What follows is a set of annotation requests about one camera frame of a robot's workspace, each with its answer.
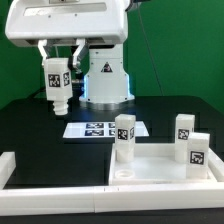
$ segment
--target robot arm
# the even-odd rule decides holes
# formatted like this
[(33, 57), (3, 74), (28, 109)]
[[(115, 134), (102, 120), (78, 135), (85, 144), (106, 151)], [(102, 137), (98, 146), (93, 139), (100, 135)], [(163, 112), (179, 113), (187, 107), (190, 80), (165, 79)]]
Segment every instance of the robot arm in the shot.
[[(55, 113), (67, 113), (67, 101), (72, 97), (71, 71), (67, 58), (50, 58), (53, 46), (77, 46), (72, 66), (78, 69), (80, 61), (93, 46), (121, 45), (128, 37), (127, 12), (144, 0), (14, 0), (6, 23), (6, 36), (20, 47), (39, 48), (43, 57), (47, 99), (54, 101)], [(121, 64), (123, 52), (114, 50), (118, 56), (114, 64)], [(102, 62), (109, 68), (109, 63)], [(116, 71), (123, 71), (116, 66)], [(121, 80), (121, 75), (110, 74), (111, 80)], [(120, 85), (120, 99), (128, 99), (128, 84)]]

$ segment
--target white plastic frame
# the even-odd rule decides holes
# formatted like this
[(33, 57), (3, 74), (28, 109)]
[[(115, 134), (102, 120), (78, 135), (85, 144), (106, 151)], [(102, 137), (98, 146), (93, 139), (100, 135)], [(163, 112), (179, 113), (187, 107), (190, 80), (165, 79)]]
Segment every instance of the white plastic frame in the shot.
[[(209, 166), (223, 181), (224, 163), (212, 151)], [(0, 172), (8, 170), (5, 174), (9, 178), (14, 167), (14, 153), (3, 153)], [(217, 208), (224, 207), (224, 183), (0, 190), (0, 202), (1, 216)]]

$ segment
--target black tabletop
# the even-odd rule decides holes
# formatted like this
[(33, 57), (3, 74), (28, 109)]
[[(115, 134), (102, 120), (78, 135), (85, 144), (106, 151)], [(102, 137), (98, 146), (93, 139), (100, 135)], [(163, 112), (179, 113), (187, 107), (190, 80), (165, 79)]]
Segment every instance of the black tabletop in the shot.
[[(16, 100), (0, 111), (0, 151), (16, 153), (16, 170), (5, 189), (108, 185), (113, 138), (63, 139), (68, 122), (113, 122), (119, 114), (144, 121), (149, 137), (137, 143), (172, 143), (175, 118), (196, 116), (195, 131), (211, 135), (210, 147), (224, 154), (224, 116), (197, 97), (137, 97), (132, 107), (116, 111), (80, 108), (70, 101), (67, 116), (55, 116), (44, 99)], [(136, 211), (0, 217), (0, 223), (223, 223), (223, 209)]]

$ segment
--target white block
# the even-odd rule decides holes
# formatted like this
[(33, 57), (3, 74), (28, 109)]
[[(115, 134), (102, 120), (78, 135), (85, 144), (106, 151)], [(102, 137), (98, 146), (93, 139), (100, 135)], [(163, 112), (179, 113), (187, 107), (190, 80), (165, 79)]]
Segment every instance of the white block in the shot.
[(0, 157), (0, 190), (4, 188), (15, 167), (15, 153), (4, 152)]
[(179, 114), (176, 118), (175, 160), (179, 163), (187, 161), (187, 140), (194, 131), (195, 116)]
[(121, 114), (115, 118), (115, 147), (118, 151), (131, 151), (130, 153), (126, 153), (127, 157), (133, 157), (132, 151), (135, 147), (135, 121), (136, 117), (134, 115)]
[(67, 58), (50, 58), (44, 61), (47, 100), (54, 101), (56, 115), (68, 113), (68, 99), (72, 97), (71, 71)]
[(128, 150), (116, 150), (117, 161), (120, 163), (129, 163), (134, 160), (134, 148)]
[(187, 144), (175, 144), (175, 161), (178, 163), (187, 162)]
[(207, 178), (209, 134), (191, 133), (188, 138), (187, 178)]

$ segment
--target green background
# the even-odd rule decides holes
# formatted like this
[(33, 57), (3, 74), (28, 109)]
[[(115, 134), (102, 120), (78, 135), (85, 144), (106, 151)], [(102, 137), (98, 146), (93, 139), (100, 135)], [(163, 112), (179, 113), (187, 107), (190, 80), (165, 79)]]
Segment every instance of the green background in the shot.
[[(0, 3), (0, 108), (43, 86), (38, 50), (17, 48), (5, 37), (10, 3)], [(140, 11), (164, 95), (198, 96), (224, 114), (224, 1), (153, 0)], [(160, 96), (138, 12), (128, 17), (124, 59), (131, 92)]]

